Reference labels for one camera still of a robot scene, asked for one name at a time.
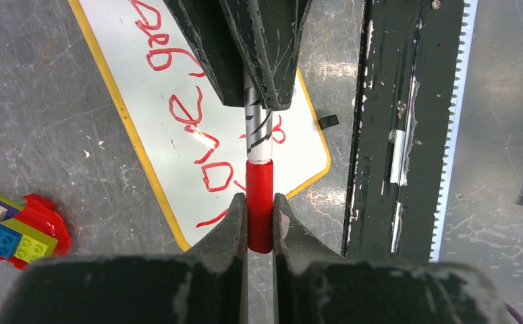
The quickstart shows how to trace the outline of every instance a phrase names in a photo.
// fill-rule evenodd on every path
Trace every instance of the yellow-green lego brick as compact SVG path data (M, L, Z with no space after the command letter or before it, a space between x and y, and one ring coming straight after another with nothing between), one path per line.
M58 243L56 238L30 227L18 219L11 218L1 224L23 235L15 251L15 257L25 262L31 263L36 259L52 255Z
M9 205L9 206L11 206L13 208L16 208L16 209L18 209L20 211L23 210L23 206L19 205L18 203L14 202L12 200L6 199L5 197L3 197L1 195L0 195L0 201L4 202L5 204L7 204L7 205Z

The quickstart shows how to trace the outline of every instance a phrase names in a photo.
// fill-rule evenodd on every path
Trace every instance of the blue lego brick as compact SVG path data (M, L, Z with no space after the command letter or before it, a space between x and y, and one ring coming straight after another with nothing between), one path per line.
M0 224L0 257L8 259L15 254L22 234Z
M15 217L15 215L17 215L21 211L21 209L19 209L17 207L13 207L3 201L0 201L0 206L7 209L7 213L5 214L4 221Z

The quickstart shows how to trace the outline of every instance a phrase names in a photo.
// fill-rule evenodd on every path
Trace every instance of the red marker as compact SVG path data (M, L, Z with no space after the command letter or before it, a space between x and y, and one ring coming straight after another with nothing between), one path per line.
M248 246L255 252L269 253L273 249L272 114L271 110L261 105L247 72L244 76L244 86Z

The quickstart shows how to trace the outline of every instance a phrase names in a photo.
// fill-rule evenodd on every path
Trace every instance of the scratched surface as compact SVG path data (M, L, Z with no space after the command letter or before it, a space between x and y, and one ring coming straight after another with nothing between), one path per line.
M340 248L362 0L314 0L300 66L331 171L294 213ZM486 271L523 312L523 0L480 0L442 259ZM65 0L0 1L0 193L38 192L72 253L179 252ZM250 259L250 323L272 323L271 258ZM0 263L0 304L18 271Z

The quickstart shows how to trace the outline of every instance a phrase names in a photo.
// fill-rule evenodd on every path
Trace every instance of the toy block pile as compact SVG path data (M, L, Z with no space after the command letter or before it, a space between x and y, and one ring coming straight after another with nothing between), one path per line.
M0 196L0 257L31 263L51 256L58 240L17 219L22 210L23 206Z

